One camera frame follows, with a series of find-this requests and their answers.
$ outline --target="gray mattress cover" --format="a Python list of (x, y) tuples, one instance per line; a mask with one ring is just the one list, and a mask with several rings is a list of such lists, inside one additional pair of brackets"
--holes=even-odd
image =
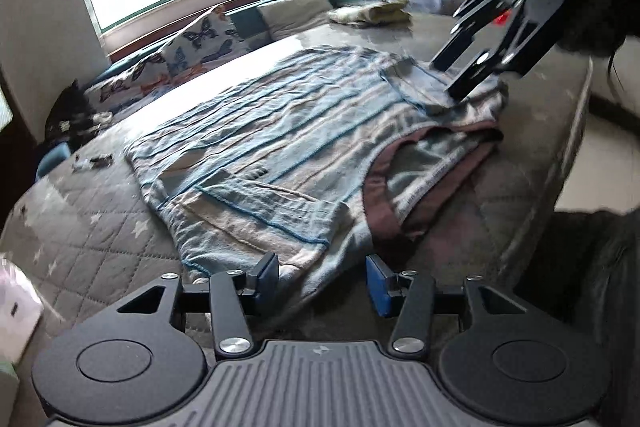
[[(44, 423), (30, 369), (50, 338), (162, 273), (177, 271), (186, 277), (172, 238), (140, 197), (122, 156), (125, 144), (227, 87), (266, 73), (303, 47), (360, 45), (430, 60), (453, 25), (450, 18), (418, 15), (411, 28), (325, 25), (276, 42), (175, 89), (79, 152), (82, 157), (113, 153), (116, 161), (110, 168), (72, 173), (68, 160), (30, 188), (0, 239), (0, 251), (30, 277), (45, 306), (17, 367), (21, 386), (11, 426)], [(461, 64), (491, 46), (496, 36), (496, 28), (484, 30)], [(577, 152), (592, 71), (588, 58), (553, 50), (525, 78), (510, 80), (510, 103), (500, 120), (504, 142), (449, 201), (409, 268), (429, 271), (443, 284), (459, 283), (470, 273), (506, 287), (516, 282)], [(443, 248), (440, 238), (452, 228), (461, 231), (458, 242)], [(360, 270), (340, 277), (301, 315), (268, 334), (384, 341), (390, 327), (374, 315)], [(436, 343), (442, 343), (451, 334), (450, 325), (436, 327)], [(203, 315), (188, 318), (188, 334), (203, 347), (211, 344)]]

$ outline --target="mattress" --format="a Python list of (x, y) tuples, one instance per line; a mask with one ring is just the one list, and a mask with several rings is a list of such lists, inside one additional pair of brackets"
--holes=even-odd
[[(162, 273), (188, 277), (170, 234), (142, 200), (123, 156), (126, 144), (302, 48), (364, 46), (429, 60), (453, 25), (450, 18), (424, 15), (414, 16), (410, 28), (324, 25), (276, 42), (175, 89), (79, 151), (83, 158), (112, 153), (111, 167), (73, 173), (68, 160), (36, 183), (15, 205), (0, 239), (0, 251), (30, 277), (45, 305), (17, 368), (21, 386), (11, 425), (44, 421), (30, 368), (50, 338)], [(495, 42), (496, 31), (483, 32), (461, 63)], [(592, 71), (588, 58), (553, 50), (525, 78), (507, 79), (510, 103), (500, 118), (504, 142), (447, 203), (407, 268), (428, 271), (441, 284), (460, 283), (471, 273), (507, 288), (515, 284), (577, 152)], [(459, 231), (457, 239), (444, 241), (452, 230)], [(340, 277), (278, 331), (258, 334), (384, 342), (391, 324), (374, 315), (363, 271), (356, 267)], [(190, 315), (187, 328), (201, 346), (210, 346), (204, 315)], [(436, 329), (437, 344), (450, 328)]]

